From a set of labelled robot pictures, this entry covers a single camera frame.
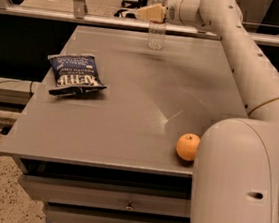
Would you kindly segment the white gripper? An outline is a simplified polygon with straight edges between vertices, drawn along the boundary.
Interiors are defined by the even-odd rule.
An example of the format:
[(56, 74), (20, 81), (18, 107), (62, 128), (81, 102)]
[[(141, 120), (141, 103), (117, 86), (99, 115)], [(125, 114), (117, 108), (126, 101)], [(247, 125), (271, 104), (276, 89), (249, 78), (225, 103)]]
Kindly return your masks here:
[(118, 13), (120, 18), (128, 17), (132, 14), (137, 20), (152, 21), (153, 23), (163, 23), (166, 20), (173, 25), (202, 28), (205, 22), (202, 19), (199, 9), (200, 0), (168, 0), (166, 7), (161, 3), (151, 4), (138, 9), (124, 9)]

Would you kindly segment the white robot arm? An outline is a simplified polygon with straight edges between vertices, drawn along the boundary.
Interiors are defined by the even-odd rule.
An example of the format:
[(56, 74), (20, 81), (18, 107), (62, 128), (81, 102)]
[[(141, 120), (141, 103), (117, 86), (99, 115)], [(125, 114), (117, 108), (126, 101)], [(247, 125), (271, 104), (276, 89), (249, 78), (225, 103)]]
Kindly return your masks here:
[(279, 223), (279, 72), (243, 27), (236, 0), (168, 0), (135, 15), (218, 35), (246, 108), (246, 117), (217, 122), (201, 138), (190, 223)]

